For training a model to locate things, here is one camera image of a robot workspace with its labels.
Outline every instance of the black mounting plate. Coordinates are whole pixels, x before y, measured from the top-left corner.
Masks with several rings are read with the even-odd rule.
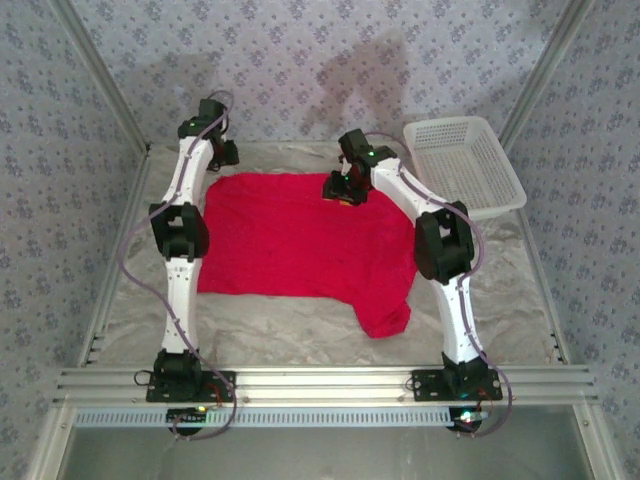
[[[222,371],[220,372],[229,383],[236,386],[236,372]],[[176,384],[176,382],[168,383],[163,378],[158,378],[152,373],[147,386],[147,402],[149,403],[213,403],[218,400],[220,403],[231,403],[233,398],[231,392],[225,384],[213,372],[202,372],[202,384],[197,391],[193,385]]]
[[[450,401],[486,401],[486,395],[481,394],[484,390],[491,400],[502,400],[502,388],[500,379],[495,370],[489,369],[487,376],[480,382],[473,391],[464,398],[454,393],[444,379],[443,369],[435,370],[413,370],[409,382],[413,390],[413,399],[416,402],[450,402]]]

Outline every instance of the wallpaper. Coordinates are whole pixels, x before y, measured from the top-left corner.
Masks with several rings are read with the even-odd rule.
[[[574,360],[640,478],[640,3],[596,5],[510,158]]]
[[[74,0],[148,140],[212,90],[242,140],[473,114],[499,131],[564,0]]]
[[[0,2],[0,478],[77,360],[139,153],[46,2]]]

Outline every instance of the white plastic basket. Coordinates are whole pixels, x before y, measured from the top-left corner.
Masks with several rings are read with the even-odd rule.
[[[527,202],[507,155],[480,117],[424,120],[404,127],[418,179],[450,202],[460,200],[473,220],[493,218]]]

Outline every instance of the wire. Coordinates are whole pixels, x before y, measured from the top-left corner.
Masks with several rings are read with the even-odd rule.
[[[229,107],[227,109],[225,109],[224,112],[222,113],[222,115],[220,115],[217,119],[215,119],[207,128],[205,128],[202,132],[200,132],[200,134],[193,140],[193,142],[191,142],[191,145],[189,145],[189,148],[187,149],[187,153],[185,154],[184,162],[182,164],[182,169],[180,170],[180,174],[178,176],[178,182],[176,183],[176,191],[175,191],[175,193],[171,196],[171,198],[164,205],[162,205],[157,210],[154,210],[151,214],[149,214],[148,216],[146,216],[145,218],[140,220],[136,225],[134,225],[131,228],[131,230],[129,231],[129,233],[125,237],[125,239],[120,244],[120,247],[118,248],[118,255],[117,255],[117,257],[118,257],[118,266],[120,267],[120,270],[122,271],[122,273],[129,280],[131,280],[133,283],[135,283],[138,287],[140,287],[140,288],[148,291],[149,293],[153,294],[155,297],[157,297],[162,302],[162,304],[164,305],[165,309],[167,310],[167,313],[171,317],[171,320],[173,321],[173,325],[174,325],[176,331],[178,332],[178,335],[180,336],[180,338],[184,342],[185,346],[189,349],[189,352],[191,352],[191,354],[194,357],[196,357],[218,379],[220,379],[220,381],[224,384],[224,386],[227,388],[227,390],[229,390],[229,393],[231,394],[231,398],[232,398],[232,401],[233,401],[233,407],[232,407],[232,410],[231,410],[231,415],[229,415],[229,419],[225,422],[224,425],[222,425],[220,428],[214,430],[213,432],[202,434],[202,435],[194,435],[194,436],[187,437],[187,436],[184,436],[184,435],[181,435],[181,434],[178,433],[178,431],[176,429],[177,423],[173,423],[172,424],[171,431],[173,432],[174,436],[177,439],[185,440],[185,441],[206,440],[206,439],[209,439],[209,438],[213,438],[213,437],[217,437],[219,435],[222,435],[224,432],[229,430],[231,424],[233,423],[233,421],[235,419],[236,411],[238,410],[238,398],[236,396],[236,392],[235,392],[235,389],[233,387],[233,384],[231,382],[229,382],[229,380],[227,380],[225,378],[225,376],[222,375],[222,373],[220,373],[220,371],[215,368],[214,365],[212,365],[207,359],[205,359],[202,355],[200,355],[200,352],[189,341],[189,339],[187,338],[187,334],[185,333],[185,331],[182,329],[182,326],[180,325],[180,319],[176,316],[175,312],[173,311],[173,308],[171,307],[171,304],[169,303],[169,300],[167,299],[167,297],[164,296],[162,293],[160,293],[153,286],[151,286],[149,284],[146,284],[146,283],[142,282],[141,280],[137,279],[136,277],[134,277],[133,274],[131,274],[131,272],[129,272],[129,270],[127,270],[127,268],[124,265],[124,256],[126,254],[127,247],[131,243],[131,240],[133,239],[133,236],[136,234],[136,232],[138,232],[142,228],[148,226],[152,219],[154,219],[155,217],[160,215],[162,212],[167,210],[180,197],[180,195],[182,193],[181,192],[182,182],[184,180],[184,175],[185,175],[185,172],[187,170],[187,165],[189,164],[189,161],[191,160],[191,155],[193,154],[193,151],[195,150],[196,146],[198,145],[198,143],[200,143],[200,141],[204,138],[205,135],[207,135],[211,130],[213,130],[218,125],[220,125],[220,123],[222,123],[228,117],[229,111],[233,108],[233,95],[231,94],[231,92],[228,92],[226,90],[216,90],[211,95],[209,95],[208,98],[211,98],[214,95],[218,95],[218,94],[225,94],[225,95],[229,96],[229,98],[230,98]]]
[[[478,389],[478,393],[483,396],[483,397],[487,397],[489,399],[489,416],[491,416],[491,414],[493,414],[493,397],[491,395],[489,395],[489,392],[487,392],[484,388],[480,387]]]
[[[210,388],[211,390],[213,390],[213,392],[216,394],[216,402],[218,407],[222,406],[222,397],[220,396],[220,389],[218,388],[217,385],[214,385],[213,383],[207,383],[206,385],[207,388]]]
[[[140,375],[141,373],[148,373],[149,375],[151,375],[153,372],[151,370],[138,370],[136,373],[133,374],[133,383],[135,383],[139,387],[148,387],[149,386],[149,382],[140,383],[138,381],[138,375]]]
[[[406,388],[410,392],[416,393],[417,389],[415,386],[415,382],[413,381],[413,377],[409,377],[409,379],[406,382],[404,382],[404,388]]]
[[[382,135],[384,137],[390,138],[394,142],[402,145],[405,151],[409,154],[410,159],[418,158],[417,155],[415,155],[415,152],[413,151],[413,148],[411,147],[410,144],[403,142],[401,139],[397,138],[394,135],[390,135],[388,133],[384,133],[380,131],[367,132],[365,133],[365,135]],[[484,241],[482,240],[482,233],[480,232],[480,229],[478,228],[478,226],[459,209],[455,208],[452,205],[449,205],[447,203],[441,202],[439,200],[436,200],[435,198],[430,197],[429,195],[425,194],[422,191],[422,189],[418,188],[411,181],[409,181],[404,171],[401,169],[401,166],[402,166],[402,160],[400,160],[400,164],[398,165],[398,175],[400,176],[400,178],[402,179],[402,181],[405,183],[407,187],[409,187],[414,193],[421,196],[426,201],[431,202],[440,208],[444,208],[445,210],[448,210],[451,213],[460,217],[467,225],[469,225],[469,228],[471,228],[471,230],[473,231],[473,234],[475,235],[478,241],[478,260],[476,264],[471,268],[471,270],[466,272],[464,275],[461,275],[460,278],[458,279],[458,294],[460,296],[460,310],[462,313],[462,322],[464,323],[465,333],[467,337],[469,337],[469,341],[471,342],[471,345],[475,349],[478,356],[482,359],[484,363],[486,363],[490,368],[495,370],[500,377],[502,377],[502,380],[504,381],[504,385],[507,388],[507,409],[505,411],[505,414],[500,418],[500,420],[498,420],[498,422],[496,422],[494,425],[489,427],[487,430],[484,430],[480,433],[469,434],[469,436],[471,437],[485,437],[495,432],[500,427],[502,427],[507,421],[507,419],[509,418],[509,416],[511,415],[511,411],[513,409],[513,390],[511,388],[511,382],[509,382],[509,379],[507,378],[507,375],[504,373],[504,371],[500,367],[498,367],[495,363],[493,363],[493,361],[491,361],[491,359],[487,356],[487,354],[484,353],[482,348],[480,348],[480,345],[478,345],[478,342],[475,339],[475,335],[471,330],[469,319],[467,318],[467,309],[464,301],[463,282],[467,278],[470,278],[473,274],[475,274],[480,269],[480,266],[484,261]]]

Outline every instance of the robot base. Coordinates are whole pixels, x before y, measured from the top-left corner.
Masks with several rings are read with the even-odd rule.
[[[234,387],[236,373],[220,372]],[[231,392],[213,372],[202,371],[200,362],[188,351],[162,350],[153,365],[147,386],[149,403],[230,403]]]
[[[446,355],[442,357],[443,369],[411,372],[410,382],[416,402],[502,400],[498,373],[489,369],[481,358],[456,364]]]

